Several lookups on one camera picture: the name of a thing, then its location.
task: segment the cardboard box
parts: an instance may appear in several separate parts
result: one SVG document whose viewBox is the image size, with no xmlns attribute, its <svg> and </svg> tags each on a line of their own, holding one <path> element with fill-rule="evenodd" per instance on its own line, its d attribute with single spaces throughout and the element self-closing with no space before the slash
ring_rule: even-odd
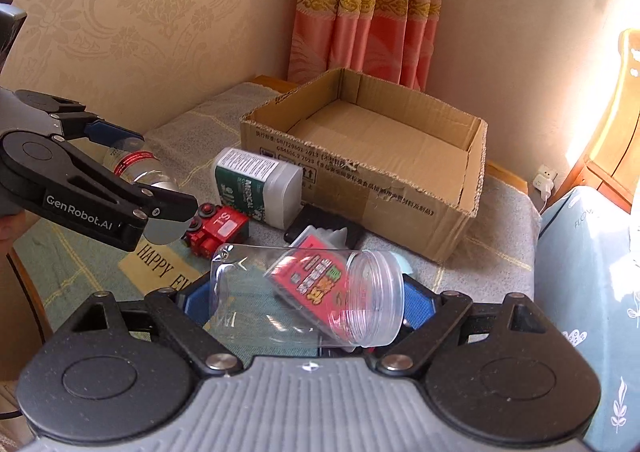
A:
<svg viewBox="0 0 640 452">
<path fill-rule="evenodd" d="M 478 212 L 486 122 L 347 69 L 241 119 L 242 148 L 300 165 L 302 199 L 436 262 Z"/>
</svg>

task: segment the red toy train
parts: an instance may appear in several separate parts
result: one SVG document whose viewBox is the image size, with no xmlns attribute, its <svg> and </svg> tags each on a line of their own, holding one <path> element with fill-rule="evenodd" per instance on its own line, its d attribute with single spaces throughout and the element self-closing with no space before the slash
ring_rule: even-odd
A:
<svg viewBox="0 0 640 452">
<path fill-rule="evenodd" d="M 194 255 L 211 258 L 220 244 L 244 242 L 249 237 L 249 218 L 231 207 L 203 203 L 182 240 Z"/>
</svg>

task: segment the wall socket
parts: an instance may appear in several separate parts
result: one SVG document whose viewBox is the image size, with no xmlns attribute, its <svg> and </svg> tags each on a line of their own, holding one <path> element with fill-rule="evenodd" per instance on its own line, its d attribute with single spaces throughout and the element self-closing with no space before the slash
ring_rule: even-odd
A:
<svg viewBox="0 0 640 452">
<path fill-rule="evenodd" d="M 538 168 L 538 174 L 542 174 L 544 177 L 550 179 L 551 181 L 555 180 L 556 177 L 558 177 L 558 172 L 546 165 L 540 165 L 540 167 Z"/>
</svg>

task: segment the green label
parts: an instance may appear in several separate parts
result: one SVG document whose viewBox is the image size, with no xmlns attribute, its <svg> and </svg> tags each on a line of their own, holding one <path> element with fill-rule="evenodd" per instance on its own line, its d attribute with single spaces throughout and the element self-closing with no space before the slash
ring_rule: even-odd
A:
<svg viewBox="0 0 640 452">
<path fill-rule="evenodd" d="M 258 220 L 264 220 L 264 181 L 238 174 L 233 170 L 216 167 L 216 183 L 223 205 Z"/>
</svg>

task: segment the wallpaper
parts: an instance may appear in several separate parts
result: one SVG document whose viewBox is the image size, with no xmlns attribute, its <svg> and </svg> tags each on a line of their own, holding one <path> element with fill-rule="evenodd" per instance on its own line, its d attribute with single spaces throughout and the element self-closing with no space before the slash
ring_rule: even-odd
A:
<svg viewBox="0 0 640 452">
<path fill-rule="evenodd" d="M 296 0 L 14 0 L 0 85 L 79 100 L 142 132 L 207 95 L 285 77 Z"/>
</svg>

